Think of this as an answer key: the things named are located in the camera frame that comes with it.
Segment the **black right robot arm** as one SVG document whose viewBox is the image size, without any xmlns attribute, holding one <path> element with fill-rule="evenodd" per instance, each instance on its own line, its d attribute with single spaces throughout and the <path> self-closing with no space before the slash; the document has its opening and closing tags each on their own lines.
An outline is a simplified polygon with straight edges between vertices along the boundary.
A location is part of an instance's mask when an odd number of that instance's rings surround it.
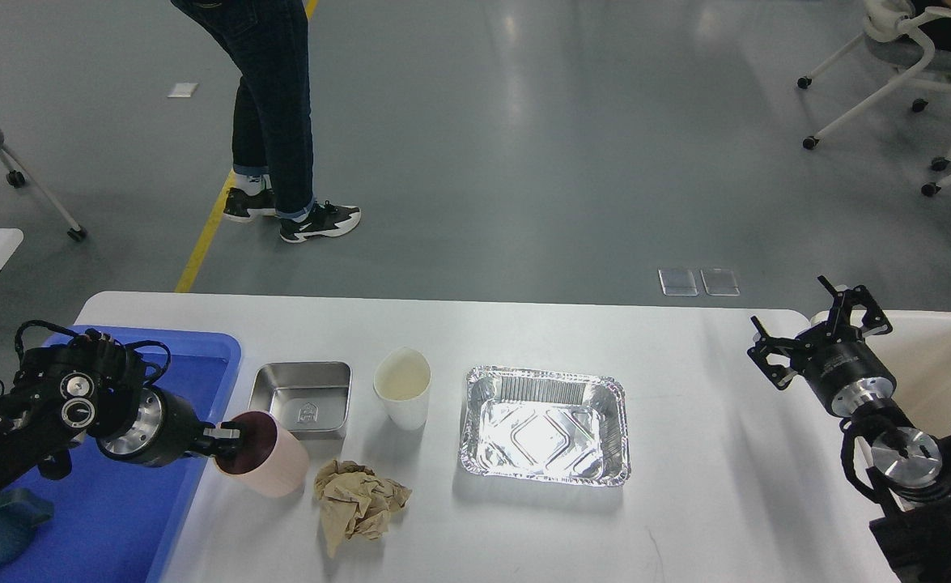
<svg viewBox="0 0 951 583">
<path fill-rule="evenodd" d="M 826 319 L 794 337 L 775 337 L 759 318 L 746 352 L 778 389 L 803 377 L 840 421 L 845 479 L 878 504 L 870 530 L 901 582 L 951 582 L 951 434 L 932 436 L 894 401 L 897 381 L 868 346 L 893 325 L 864 285 L 836 288 Z"/>
</svg>

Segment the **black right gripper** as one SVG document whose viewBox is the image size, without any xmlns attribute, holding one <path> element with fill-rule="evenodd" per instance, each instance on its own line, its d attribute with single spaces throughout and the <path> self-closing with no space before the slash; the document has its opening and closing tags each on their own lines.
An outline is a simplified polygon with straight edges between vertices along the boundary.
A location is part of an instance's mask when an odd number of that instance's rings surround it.
<svg viewBox="0 0 951 583">
<path fill-rule="evenodd" d="M 827 413 L 847 419 L 865 403 L 893 397 L 896 377 L 866 340 L 894 328 L 864 285 L 835 287 L 823 275 L 817 280 L 833 298 L 820 328 L 798 338 L 775 337 L 753 315 L 757 334 L 746 354 L 776 389 L 801 375 Z"/>
</svg>

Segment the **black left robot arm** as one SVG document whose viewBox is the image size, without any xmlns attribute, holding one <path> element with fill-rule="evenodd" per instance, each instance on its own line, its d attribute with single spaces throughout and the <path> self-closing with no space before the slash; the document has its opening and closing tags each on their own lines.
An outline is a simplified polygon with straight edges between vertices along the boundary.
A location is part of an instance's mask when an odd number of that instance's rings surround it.
<svg viewBox="0 0 951 583">
<path fill-rule="evenodd" d="M 146 361 L 146 339 L 123 343 L 97 329 L 76 332 L 46 322 L 67 343 L 25 350 L 14 339 L 20 368 L 0 396 L 0 491 L 37 468 L 51 480 L 71 472 L 69 449 L 80 436 L 105 457 L 164 467 L 183 457 L 235 457 L 244 447 L 241 422 L 200 420 L 185 398 L 161 389 L 168 363 Z"/>
</svg>

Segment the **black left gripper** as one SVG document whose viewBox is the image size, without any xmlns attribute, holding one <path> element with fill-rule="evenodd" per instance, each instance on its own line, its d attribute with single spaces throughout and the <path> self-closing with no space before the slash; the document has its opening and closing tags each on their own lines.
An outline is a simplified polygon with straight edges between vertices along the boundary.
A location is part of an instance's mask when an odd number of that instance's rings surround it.
<svg viewBox="0 0 951 583">
<path fill-rule="evenodd" d="M 241 443 L 239 422 L 212 424 L 198 420 L 185 398 L 158 387 L 142 389 L 136 418 L 123 434 L 96 440 L 109 460 L 145 467 L 164 467 L 187 457 L 212 457 L 231 464 Z"/>
</svg>

